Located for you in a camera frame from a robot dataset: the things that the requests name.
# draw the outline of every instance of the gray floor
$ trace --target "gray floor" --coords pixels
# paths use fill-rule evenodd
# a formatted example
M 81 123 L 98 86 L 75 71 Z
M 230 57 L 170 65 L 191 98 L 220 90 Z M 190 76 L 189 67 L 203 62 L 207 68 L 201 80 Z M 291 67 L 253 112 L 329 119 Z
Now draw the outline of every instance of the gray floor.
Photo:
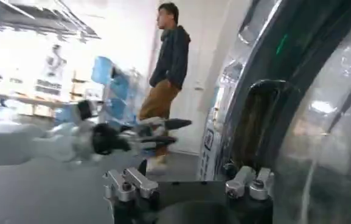
M 28 117 L 18 120 L 49 125 Z M 158 181 L 195 179 L 197 157 L 172 153 L 166 175 L 150 177 Z M 111 155 L 100 164 L 60 164 L 34 159 L 18 166 L 0 167 L 0 224 L 106 224 L 111 223 L 103 199 L 102 175 L 110 169 L 122 170 L 139 163 L 129 154 Z

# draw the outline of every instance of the metal bracket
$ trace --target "metal bracket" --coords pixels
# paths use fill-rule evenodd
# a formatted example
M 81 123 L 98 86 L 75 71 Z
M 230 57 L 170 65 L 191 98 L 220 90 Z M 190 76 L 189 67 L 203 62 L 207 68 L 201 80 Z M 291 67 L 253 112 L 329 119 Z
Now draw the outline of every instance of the metal bracket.
M 244 195 L 245 187 L 253 179 L 255 179 L 255 170 L 249 166 L 243 166 L 233 180 L 225 183 L 225 193 L 231 198 L 240 198 Z
M 152 193 L 158 190 L 159 184 L 157 182 L 149 180 L 134 167 L 125 169 L 124 177 L 140 189 L 140 195 L 143 198 L 149 199 Z
M 249 195 L 255 200 L 266 200 L 272 187 L 274 174 L 271 169 L 261 168 L 256 180 L 249 186 Z
M 135 198 L 136 188 L 116 170 L 108 171 L 104 178 L 110 182 L 108 186 L 105 186 L 105 197 L 107 199 L 117 197 L 120 201 L 127 202 Z

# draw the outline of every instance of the black hoodie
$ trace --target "black hoodie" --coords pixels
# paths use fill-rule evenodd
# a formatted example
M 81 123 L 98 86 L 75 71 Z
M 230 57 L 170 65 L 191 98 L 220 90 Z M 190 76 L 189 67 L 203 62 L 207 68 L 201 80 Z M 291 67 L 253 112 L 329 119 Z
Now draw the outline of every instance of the black hoodie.
M 187 74 L 189 34 L 178 26 L 174 30 L 165 30 L 161 40 L 162 47 L 150 85 L 155 87 L 160 81 L 168 79 L 172 85 L 182 89 Z

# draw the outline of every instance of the robotic arm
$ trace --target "robotic arm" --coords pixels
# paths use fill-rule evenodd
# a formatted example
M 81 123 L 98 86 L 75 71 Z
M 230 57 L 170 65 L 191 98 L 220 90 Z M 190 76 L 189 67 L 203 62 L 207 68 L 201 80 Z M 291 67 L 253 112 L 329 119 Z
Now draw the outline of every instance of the robotic arm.
M 84 100 L 73 106 L 75 122 L 61 124 L 50 131 L 35 125 L 0 124 L 0 166 L 22 164 L 32 158 L 48 157 L 62 163 L 96 162 L 115 150 L 155 150 L 173 144 L 173 137 L 161 136 L 191 124 L 180 119 L 154 117 L 140 124 L 116 130 L 108 124 L 90 121 L 94 103 Z

